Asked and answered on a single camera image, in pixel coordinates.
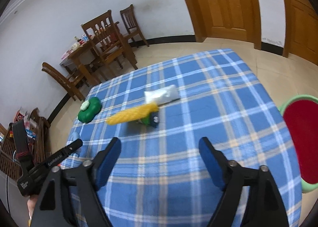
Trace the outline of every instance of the metal bolt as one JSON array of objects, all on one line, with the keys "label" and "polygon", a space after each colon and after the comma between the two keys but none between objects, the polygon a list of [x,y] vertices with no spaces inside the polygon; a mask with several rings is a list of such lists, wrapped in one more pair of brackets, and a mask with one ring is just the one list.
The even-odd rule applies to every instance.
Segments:
[{"label": "metal bolt", "polygon": [[51,169],[51,171],[55,173],[55,172],[58,172],[59,169],[60,169],[59,166],[54,166],[54,167]]},{"label": "metal bolt", "polygon": [[262,165],[260,169],[261,171],[264,171],[264,172],[268,171],[268,167],[266,165]]},{"label": "metal bolt", "polygon": [[91,160],[84,160],[84,161],[83,161],[83,166],[84,166],[84,167],[88,167],[88,166],[90,166],[90,165],[92,165],[92,161],[91,161]]},{"label": "metal bolt", "polygon": [[235,161],[235,160],[230,160],[230,161],[229,161],[229,165],[230,165],[231,167],[236,167],[236,166],[238,165],[238,163],[237,163],[237,161]]}]

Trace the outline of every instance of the door panel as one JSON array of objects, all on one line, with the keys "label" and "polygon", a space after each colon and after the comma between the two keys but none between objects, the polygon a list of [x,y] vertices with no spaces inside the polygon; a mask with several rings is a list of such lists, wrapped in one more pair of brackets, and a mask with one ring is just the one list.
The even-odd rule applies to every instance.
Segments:
[{"label": "door panel", "polygon": [[318,64],[318,16],[309,0],[287,0],[286,43],[290,53]]},{"label": "door panel", "polygon": [[253,42],[251,0],[198,0],[207,37]]}]

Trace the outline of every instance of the table leg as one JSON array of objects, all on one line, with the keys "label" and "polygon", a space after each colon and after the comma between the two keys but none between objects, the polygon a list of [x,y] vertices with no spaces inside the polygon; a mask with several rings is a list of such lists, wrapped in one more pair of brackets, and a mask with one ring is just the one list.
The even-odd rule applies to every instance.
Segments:
[{"label": "table leg", "polygon": [[89,71],[86,69],[86,67],[80,62],[79,58],[72,59],[74,64],[76,65],[77,69],[80,70],[80,72],[85,76],[85,78],[88,80],[88,82],[95,86],[97,84],[100,84],[101,81],[95,77],[93,77]]}]

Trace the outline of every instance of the blue plaid tablecloth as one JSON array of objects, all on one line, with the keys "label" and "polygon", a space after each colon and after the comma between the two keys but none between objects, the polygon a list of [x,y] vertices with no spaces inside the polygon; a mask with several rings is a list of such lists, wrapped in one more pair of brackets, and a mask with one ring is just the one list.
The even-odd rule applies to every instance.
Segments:
[{"label": "blue plaid tablecloth", "polygon": [[[180,100],[163,105],[159,126],[134,122],[107,125],[106,117],[144,103],[144,91],[174,84]],[[122,142],[121,155],[99,199],[114,227],[206,226],[222,192],[213,185],[198,152],[207,136],[228,160],[242,166],[270,168],[279,187],[290,226],[301,211],[301,178],[286,124],[257,77],[231,49],[174,58],[95,86],[101,112],[89,124],[75,120],[72,133],[83,140],[78,166],[106,148],[112,137]],[[233,226],[239,226],[247,201],[241,196]],[[87,226],[79,198],[72,191],[80,226]]]}]

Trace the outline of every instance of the green pepper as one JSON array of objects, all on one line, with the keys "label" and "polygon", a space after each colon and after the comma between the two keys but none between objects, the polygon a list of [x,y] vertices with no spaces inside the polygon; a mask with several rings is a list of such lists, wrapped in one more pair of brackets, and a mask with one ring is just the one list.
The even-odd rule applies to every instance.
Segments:
[{"label": "green pepper", "polygon": [[78,114],[78,120],[82,123],[89,123],[91,122],[94,117],[101,111],[101,102],[99,98],[92,97],[89,99],[89,107],[82,111],[80,110]]}]

